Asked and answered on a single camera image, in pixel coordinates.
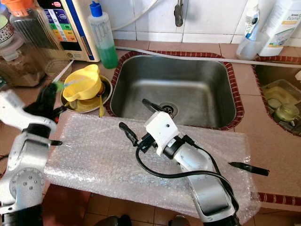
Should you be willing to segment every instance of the white plastic bracket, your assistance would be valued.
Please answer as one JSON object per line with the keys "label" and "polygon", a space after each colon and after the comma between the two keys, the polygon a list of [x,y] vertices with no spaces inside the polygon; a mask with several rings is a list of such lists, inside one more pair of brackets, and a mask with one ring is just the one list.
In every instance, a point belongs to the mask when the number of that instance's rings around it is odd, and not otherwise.
{"label": "white plastic bracket", "polygon": [[158,148],[157,154],[163,153],[166,145],[180,134],[174,121],[166,112],[155,112],[145,123],[146,131],[155,139]]}

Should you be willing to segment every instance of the red tile border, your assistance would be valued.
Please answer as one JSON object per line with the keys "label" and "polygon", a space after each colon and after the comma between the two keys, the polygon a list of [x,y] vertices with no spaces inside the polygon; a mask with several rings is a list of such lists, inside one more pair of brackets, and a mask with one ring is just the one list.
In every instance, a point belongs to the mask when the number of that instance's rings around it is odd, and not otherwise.
{"label": "red tile border", "polygon": [[[295,56],[258,56],[255,59],[255,61],[301,62],[301,57],[295,57]],[[260,85],[260,82],[259,82],[259,79],[258,79],[258,74],[257,74],[257,72],[255,70],[255,67],[256,67],[255,65],[252,65],[253,73],[254,73],[254,76],[255,76],[255,79],[256,79],[257,86],[258,86],[258,88],[260,90],[260,94],[261,94],[261,98],[262,98],[264,107],[266,109],[266,112],[267,112],[268,116],[272,120],[274,120],[274,117],[269,112],[268,101],[267,101],[267,99],[264,96],[264,93],[263,93],[263,90],[261,88],[261,85]],[[278,123],[276,123],[276,124],[278,126],[280,126],[283,130],[289,132],[290,134],[292,134],[294,136],[297,136],[297,137],[301,137],[301,135],[293,134],[291,131],[287,130],[286,128],[284,128],[283,126],[279,125]]]}
{"label": "red tile border", "polygon": [[[195,57],[196,56],[196,57],[208,57],[208,58],[223,58],[222,56],[220,56],[218,54],[215,54],[215,53],[178,52],[178,51],[153,51],[153,52],[172,55],[172,56],[185,56],[185,57]],[[140,55],[146,55],[146,54],[131,51],[131,52],[126,53],[125,55],[123,55],[121,57],[121,59],[119,60],[118,66],[115,69],[113,79],[111,81],[112,86],[113,86],[113,90],[115,89],[117,78],[119,76],[119,73],[121,71],[121,67],[122,67],[124,61],[129,59],[130,57],[140,56]],[[210,129],[229,130],[231,128],[234,128],[235,126],[237,126],[241,122],[245,111],[244,111],[244,107],[243,107],[241,99],[240,99],[240,94],[239,94],[238,86],[237,86],[237,83],[236,83],[236,78],[235,78],[235,74],[234,74],[232,64],[227,63],[227,62],[221,62],[221,63],[224,64],[224,66],[226,67],[227,73],[228,73],[231,92],[232,92],[232,95],[233,95],[233,99],[234,99],[235,108],[236,108],[237,113],[236,113],[236,117],[233,119],[232,122],[229,123],[229,125],[221,127],[221,128],[211,128],[210,127]],[[116,115],[111,110],[110,103],[111,103],[111,97],[110,97],[110,100],[105,103],[104,107],[107,110],[107,112],[110,114],[110,116],[116,117]]]}
{"label": "red tile border", "polygon": [[259,192],[259,199],[261,202],[270,202],[291,206],[301,206],[301,197],[294,197],[288,195],[280,195],[280,194],[269,194]]}

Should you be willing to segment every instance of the white bottle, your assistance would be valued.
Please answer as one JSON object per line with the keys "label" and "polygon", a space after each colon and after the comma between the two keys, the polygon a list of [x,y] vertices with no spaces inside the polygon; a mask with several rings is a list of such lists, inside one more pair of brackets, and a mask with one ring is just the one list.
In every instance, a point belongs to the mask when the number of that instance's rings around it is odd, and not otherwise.
{"label": "white bottle", "polygon": [[262,29],[268,35],[260,56],[278,55],[301,21],[301,0],[277,0]]}
{"label": "white bottle", "polygon": [[109,16],[102,11],[99,3],[92,1],[90,5],[91,15],[88,17],[98,54],[105,68],[115,68],[118,57],[114,45]]}

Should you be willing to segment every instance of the blue bottle cap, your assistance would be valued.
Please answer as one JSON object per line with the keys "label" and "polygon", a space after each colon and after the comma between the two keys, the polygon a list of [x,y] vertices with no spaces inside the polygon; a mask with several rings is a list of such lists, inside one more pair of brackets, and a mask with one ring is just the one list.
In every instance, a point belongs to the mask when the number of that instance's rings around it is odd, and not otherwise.
{"label": "blue bottle cap", "polygon": [[94,1],[92,1],[92,4],[90,5],[90,10],[91,10],[91,14],[94,17],[99,17],[102,16],[103,11],[102,11],[102,6],[99,3],[96,3]]}

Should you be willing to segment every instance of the stainless steel sink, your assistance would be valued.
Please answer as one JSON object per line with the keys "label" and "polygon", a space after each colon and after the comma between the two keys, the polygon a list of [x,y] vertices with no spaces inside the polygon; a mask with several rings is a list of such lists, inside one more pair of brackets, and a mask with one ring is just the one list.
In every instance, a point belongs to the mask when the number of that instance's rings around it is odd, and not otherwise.
{"label": "stainless steel sink", "polygon": [[[295,74],[299,71],[298,68],[285,68],[285,67],[272,67],[258,65],[255,67],[255,71],[261,87],[265,87],[275,81],[286,80],[296,89],[286,89],[293,97],[296,97],[296,90],[299,90],[297,94],[300,95],[301,83],[296,80]],[[301,112],[301,102],[295,105]],[[274,110],[269,108],[269,113],[273,115]],[[301,135],[301,114],[294,120],[295,126],[287,122],[279,122],[279,124],[286,130],[296,135]]]}
{"label": "stainless steel sink", "polygon": [[177,124],[223,127],[236,108],[222,63],[135,56],[123,63],[111,99],[118,116],[147,120],[142,99],[166,109]]}

